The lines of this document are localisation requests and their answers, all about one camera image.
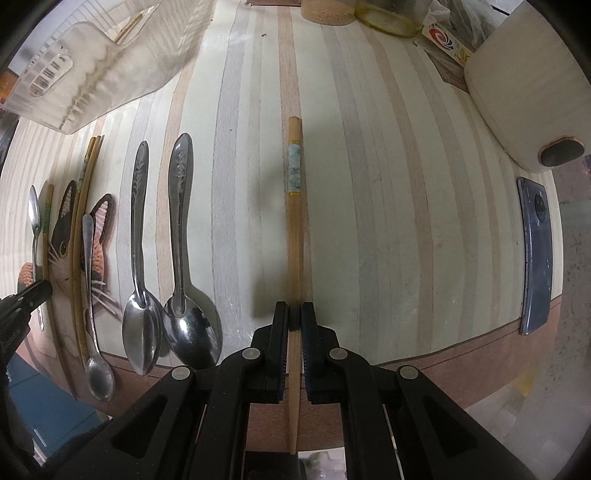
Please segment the glass jar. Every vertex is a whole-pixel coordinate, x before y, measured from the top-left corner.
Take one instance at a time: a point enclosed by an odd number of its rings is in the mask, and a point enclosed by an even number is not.
[[[423,29],[429,5],[431,0],[359,0],[355,16],[376,30],[412,38]]]
[[[355,20],[355,0],[301,0],[301,16],[321,25],[348,25]]]

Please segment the spoon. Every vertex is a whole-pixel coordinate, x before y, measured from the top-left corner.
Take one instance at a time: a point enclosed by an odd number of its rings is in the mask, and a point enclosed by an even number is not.
[[[189,134],[175,142],[168,167],[168,205],[173,250],[174,291],[164,306],[164,331],[170,348],[184,364],[195,369],[214,366],[220,357],[220,342],[207,317],[196,302],[184,292],[181,246],[187,172],[193,171],[193,143]]]
[[[86,294],[88,301],[88,319],[92,332],[92,341],[95,344],[95,353],[91,355],[84,365],[86,379],[90,393],[99,401],[108,402],[115,392],[115,377],[111,366],[100,354],[99,341],[96,337],[95,314],[92,309],[92,242],[95,235],[95,221],[86,214],[82,217],[82,243],[84,244],[84,272],[86,274]]]
[[[131,275],[134,292],[123,313],[123,347],[138,375],[147,375],[158,360],[162,340],[162,305],[144,284],[144,204],[148,184],[148,143],[139,145],[131,180]]]
[[[37,281],[37,244],[41,233],[41,213],[39,212],[39,198],[34,185],[31,185],[31,190],[29,190],[29,220],[33,229],[33,281]],[[45,326],[40,308],[37,310],[37,319],[39,320],[39,328],[43,330]]]

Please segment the bamboo chopstick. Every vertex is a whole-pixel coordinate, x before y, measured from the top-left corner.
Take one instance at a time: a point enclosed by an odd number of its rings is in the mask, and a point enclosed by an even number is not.
[[[289,119],[289,161],[287,196],[287,288],[290,330],[287,338],[288,409],[290,453],[297,453],[297,433],[300,421],[301,385],[301,330],[300,306],[302,302],[301,277],[303,270],[304,236],[301,207],[301,119]]]
[[[74,208],[72,210],[72,227],[70,230],[70,245],[72,245],[72,263],[70,278],[72,279],[72,320],[76,331],[76,340],[82,362],[86,362],[89,356],[88,344],[86,342],[86,322],[84,312],[82,311],[82,284],[80,281],[80,259],[82,255],[82,217],[86,210],[86,201],[88,199],[88,189],[90,178],[95,167],[96,159],[99,156],[100,147],[104,136],[93,137],[90,139],[82,172],[76,189]]]
[[[41,268],[43,273],[43,278],[49,280],[49,256],[48,256],[48,247],[49,247],[49,221],[51,216],[51,203],[53,201],[53,185],[50,183],[47,185],[47,189],[45,191],[45,202],[43,204],[43,234],[41,237]],[[44,307],[46,308],[47,312],[47,323],[49,324],[49,328],[51,330],[51,337],[53,338],[53,345],[56,347],[57,351],[57,359],[60,362],[61,370],[64,372],[64,377],[66,378],[66,384],[68,389],[70,390],[70,394],[77,398],[76,389],[74,388],[74,381],[72,379],[72,375],[70,373],[70,369],[68,368],[66,357],[64,356],[64,345],[61,341],[61,337],[59,332],[57,331],[57,323],[56,323],[56,316],[53,313],[53,303],[51,303],[51,299],[45,302]]]
[[[130,19],[113,41],[117,44],[123,43],[123,41],[127,38],[127,35],[129,35],[129,32],[131,32],[131,30],[139,23],[142,17],[143,14],[138,14],[135,18]]]

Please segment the decorated chopstick band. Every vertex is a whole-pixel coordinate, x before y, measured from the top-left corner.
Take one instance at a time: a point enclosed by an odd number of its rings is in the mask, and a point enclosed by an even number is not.
[[[53,185],[50,185],[51,189],[47,189],[48,198],[45,200],[45,204],[43,205],[43,235],[49,236],[49,220],[51,215],[51,197],[49,196],[49,192],[53,195]]]
[[[288,173],[287,187],[291,196],[297,196],[301,192],[301,145],[299,141],[290,141],[287,151]]]
[[[82,189],[82,183],[84,182],[84,176],[86,175],[86,169],[88,167],[88,161],[90,159],[90,155],[92,154],[92,150],[95,147],[95,142],[99,141],[100,137],[92,137],[90,142],[88,143],[88,147],[86,149],[86,155],[84,155],[84,159],[82,160],[82,171],[80,172],[80,177],[78,177],[78,185],[76,185],[77,192],[80,192]]]

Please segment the spoon handle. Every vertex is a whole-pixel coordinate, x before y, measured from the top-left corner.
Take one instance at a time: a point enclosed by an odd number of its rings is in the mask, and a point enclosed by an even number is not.
[[[31,262],[33,263],[33,281],[39,280],[37,275],[37,245],[39,240],[39,230],[41,228],[41,214],[39,211],[39,197],[35,186],[31,185],[29,190],[29,220],[31,221],[31,228],[33,229],[33,255]],[[43,330],[45,324],[43,322],[43,312],[41,308],[37,309],[37,319],[39,321],[39,328]]]
[[[187,172],[193,171],[193,142],[189,134],[182,134],[174,143],[168,166],[168,205],[170,207],[170,236],[173,250],[174,292],[172,307],[175,314],[184,312],[183,262],[183,213]]]
[[[131,180],[131,276],[134,279],[135,294],[142,302],[142,308],[145,307],[142,236],[149,156],[148,143],[144,140],[139,144],[138,152],[135,155],[134,176]]]
[[[96,352],[99,350],[99,341],[96,337],[95,314],[92,309],[92,242],[95,236],[95,221],[86,214],[82,217],[82,244],[84,245],[84,273],[86,274],[86,295],[88,301],[88,320],[92,333],[92,341]]]

